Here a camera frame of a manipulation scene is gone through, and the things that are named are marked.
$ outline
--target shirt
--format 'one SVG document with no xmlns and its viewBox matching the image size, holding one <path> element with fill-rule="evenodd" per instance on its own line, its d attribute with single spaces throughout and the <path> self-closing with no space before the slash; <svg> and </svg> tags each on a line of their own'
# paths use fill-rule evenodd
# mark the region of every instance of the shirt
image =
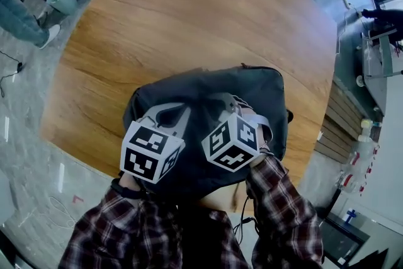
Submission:
<svg viewBox="0 0 403 269">
<path fill-rule="evenodd" d="M 320 268 L 322 239 L 316 212 L 298 194 L 281 162 L 268 152 L 251 168 L 246 183 L 259 228 L 253 267 Z M 225 212 L 203 209 L 194 214 L 197 219 L 208 217 L 208 226 L 217 233 L 214 239 L 220 239 L 211 238 L 211 244 L 220 248 L 218 258 L 212 261 L 209 253 L 203 253 L 195 263 L 206 258 L 210 268 L 249 268 Z M 190 261 L 183 251 L 189 249 L 189 243 L 183 241 L 187 228 L 182 218 L 181 207 L 151 194 L 130 203 L 109 189 L 101 203 L 76 223 L 59 268 L 191 267 L 185 265 Z"/>
</svg>

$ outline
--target floor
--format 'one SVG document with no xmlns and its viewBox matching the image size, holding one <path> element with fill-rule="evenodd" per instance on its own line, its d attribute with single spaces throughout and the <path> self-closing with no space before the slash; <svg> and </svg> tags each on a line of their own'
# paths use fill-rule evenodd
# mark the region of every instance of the floor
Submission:
<svg viewBox="0 0 403 269">
<path fill-rule="evenodd" d="M 38 268 L 55 268 L 68 242 L 75 220 L 96 205 L 110 183 L 110 178 L 83 165 L 48 142 L 38 137 L 40 119 L 46 92 L 57 63 L 86 3 L 80 0 L 79 10 L 73 16 L 52 15 L 51 21 L 62 19 L 62 31 L 56 41 L 44 50 L 29 43 L 15 40 L 0 31 L 0 50 L 13 55 L 25 64 L 22 73 L 4 82 L 6 96 L 0 100 L 0 129 L 9 118 L 8 141 L 0 137 L 0 170 L 9 178 L 16 212 L 1 230 L 12 240 L 22 255 Z M 346 8 L 342 0 L 315 0 L 339 26 L 344 28 Z M 349 0 L 356 8 L 372 8 L 372 0 Z M 39 14 L 44 3 L 26 0 L 34 14 Z M 362 102 L 368 98 L 355 86 L 355 63 L 351 59 L 359 43 L 363 26 L 355 12 L 346 15 L 349 25 L 341 40 L 341 50 L 336 62 L 336 79 Z M 2 73 L 13 72 L 15 63 L 0 57 Z M 315 205 L 324 205 L 334 190 L 332 178 L 338 174 L 339 164 L 334 164 L 319 153 L 312 155 L 305 179 L 298 188 Z M 312 184 L 315 178 L 326 181 Z M 239 216 L 230 215 L 234 222 Z M 251 254 L 252 233 L 242 248 Z"/>
</svg>

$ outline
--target gray bag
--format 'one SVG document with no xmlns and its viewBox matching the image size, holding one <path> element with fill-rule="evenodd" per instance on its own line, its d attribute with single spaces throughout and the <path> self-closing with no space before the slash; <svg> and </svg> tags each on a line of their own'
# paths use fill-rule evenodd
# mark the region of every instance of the gray bag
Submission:
<svg viewBox="0 0 403 269">
<path fill-rule="evenodd" d="M 197 69 L 146 84 L 135 91 L 128 103 L 123 116 L 126 130 L 133 120 L 141 118 L 155 105 L 183 102 L 192 109 L 183 136 L 186 147 L 179 155 L 174 168 L 157 184 L 140 181 L 148 191 L 174 202 L 183 202 L 202 198 L 220 187 L 246 179 L 249 166 L 235 173 L 226 171 L 207 162 L 200 144 L 213 130 L 212 124 L 206 122 L 208 116 L 205 111 L 205 98 L 212 93 L 225 92 L 242 98 L 258 115 L 269 120 L 273 132 L 269 148 L 278 159 L 283 159 L 288 122 L 292 120 L 292 113 L 287 112 L 285 108 L 281 74 L 269 67 L 251 67 L 244 64 L 220 71 Z M 169 123 L 170 119 L 177 117 L 175 113 L 171 113 L 162 119 L 164 123 Z"/>
</svg>

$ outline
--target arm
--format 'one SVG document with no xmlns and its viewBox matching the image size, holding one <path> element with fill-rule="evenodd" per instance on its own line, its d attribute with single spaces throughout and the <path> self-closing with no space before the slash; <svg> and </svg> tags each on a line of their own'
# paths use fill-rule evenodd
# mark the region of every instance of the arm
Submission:
<svg viewBox="0 0 403 269">
<path fill-rule="evenodd" d="M 119 184 L 140 190 L 133 176 L 124 174 Z M 101 203 L 76 223 L 59 268 L 131 268 L 126 250 L 139 228 L 138 203 L 109 189 Z"/>
<path fill-rule="evenodd" d="M 247 194 L 254 201 L 259 236 L 255 268 L 320 268 L 323 253 L 316 212 L 292 185 L 286 170 L 269 152 L 252 164 Z"/>
</svg>

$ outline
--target jeans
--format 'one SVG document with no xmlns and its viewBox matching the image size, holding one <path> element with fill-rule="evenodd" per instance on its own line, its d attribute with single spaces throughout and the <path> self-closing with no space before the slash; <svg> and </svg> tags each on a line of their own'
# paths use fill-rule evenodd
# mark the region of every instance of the jeans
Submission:
<svg viewBox="0 0 403 269">
<path fill-rule="evenodd" d="M 49 38 L 49 31 L 39 27 L 20 0 L 0 0 L 0 27 L 37 47 L 44 46 Z"/>
</svg>

